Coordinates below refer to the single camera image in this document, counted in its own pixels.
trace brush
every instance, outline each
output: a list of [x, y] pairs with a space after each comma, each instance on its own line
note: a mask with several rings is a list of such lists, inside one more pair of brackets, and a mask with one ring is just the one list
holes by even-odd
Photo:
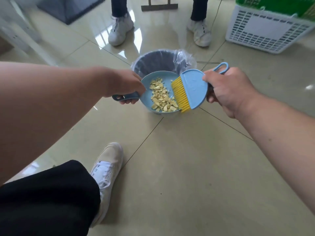
[[[213, 71], [217, 71], [223, 65], [226, 65], [226, 68], [219, 74], [226, 73], [229, 69], [226, 62], [219, 64]], [[175, 100], [182, 113], [199, 107], [206, 99], [208, 88], [213, 88], [211, 84], [202, 80], [203, 75], [204, 73], [198, 69], [189, 69], [171, 83]]]

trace left arm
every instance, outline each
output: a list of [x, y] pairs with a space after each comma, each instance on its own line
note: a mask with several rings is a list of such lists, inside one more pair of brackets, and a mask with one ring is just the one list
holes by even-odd
[[102, 97], [134, 91], [142, 94], [145, 88], [131, 70], [0, 62], [0, 186], [51, 147]]

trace hand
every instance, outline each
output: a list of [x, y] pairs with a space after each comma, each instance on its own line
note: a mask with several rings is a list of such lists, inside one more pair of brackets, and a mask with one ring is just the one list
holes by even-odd
[[249, 100], [259, 95], [246, 74], [239, 68], [232, 67], [224, 75], [212, 70], [204, 73], [203, 81], [213, 86], [213, 90], [207, 94], [207, 101], [218, 102], [230, 118], [235, 118]]
[[[109, 79], [107, 80], [107, 90], [104, 97], [110, 97], [114, 94], [125, 95], [138, 92], [141, 96], [146, 88], [141, 83], [141, 78], [134, 71], [129, 69], [107, 69], [109, 71]], [[135, 104], [139, 99], [129, 99], [120, 101], [121, 104]]]

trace white shoe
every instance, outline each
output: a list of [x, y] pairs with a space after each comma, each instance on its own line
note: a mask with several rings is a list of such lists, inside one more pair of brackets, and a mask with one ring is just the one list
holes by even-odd
[[194, 33], [194, 41], [196, 45], [206, 47], [211, 42], [211, 31], [208, 29], [206, 23], [203, 21], [189, 20], [187, 24], [188, 30]]
[[112, 187], [123, 164], [123, 154], [119, 143], [109, 143], [94, 163], [91, 176], [100, 187], [100, 209], [90, 227], [99, 224], [107, 213]]
[[111, 32], [108, 35], [108, 43], [112, 46], [121, 45], [126, 39], [126, 33], [134, 27], [129, 13], [126, 13], [123, 17], [116, 18]]

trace pant leg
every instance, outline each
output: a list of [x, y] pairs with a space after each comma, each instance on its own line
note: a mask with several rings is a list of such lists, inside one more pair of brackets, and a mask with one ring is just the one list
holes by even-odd
[[193, 21], [202, 21], [206, 19], [207, 3], [208, 0], [194, 0], [191, 13], [191, 19]]
[[71, 160], [0, 187], [0, 235], [86, 236], [100, 190]]
[[127, 0], [112, 0], [113, 17], [122, 17], [128, 12]]

